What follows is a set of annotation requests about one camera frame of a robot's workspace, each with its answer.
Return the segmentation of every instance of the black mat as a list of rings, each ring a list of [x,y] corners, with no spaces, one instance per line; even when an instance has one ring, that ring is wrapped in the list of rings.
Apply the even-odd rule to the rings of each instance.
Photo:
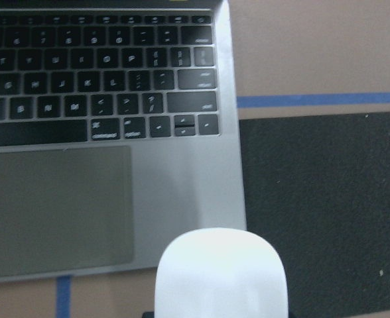
[[[390,309],[390,113],[240,122],[248,229],[298,318]]]

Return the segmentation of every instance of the white rounded object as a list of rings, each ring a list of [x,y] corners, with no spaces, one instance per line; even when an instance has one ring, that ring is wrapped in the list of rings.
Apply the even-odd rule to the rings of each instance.
[[[288,318],[285,271],[261,237],[235,229],[185,233],[164,251],[155,318]]]

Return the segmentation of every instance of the trackpad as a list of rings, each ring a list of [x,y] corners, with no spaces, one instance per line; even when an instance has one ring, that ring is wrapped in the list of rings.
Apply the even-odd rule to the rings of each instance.
[[[129,147],[0,154],[0,277],[132,257]]]

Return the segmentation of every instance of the blue tape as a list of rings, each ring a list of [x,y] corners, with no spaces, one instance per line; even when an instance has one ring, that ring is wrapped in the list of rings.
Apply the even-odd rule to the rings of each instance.
[[[237,98],[238,108],[387,103],[390,103],[390,93],[270,95],[240,96]]]
[[[56,279],[56,318],[70,318],[71,276]]]

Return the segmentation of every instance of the laptop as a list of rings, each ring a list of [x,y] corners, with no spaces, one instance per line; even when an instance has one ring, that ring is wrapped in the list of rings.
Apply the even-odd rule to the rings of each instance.
[[[0,282],[245,229],[225,0],[0,0]]]

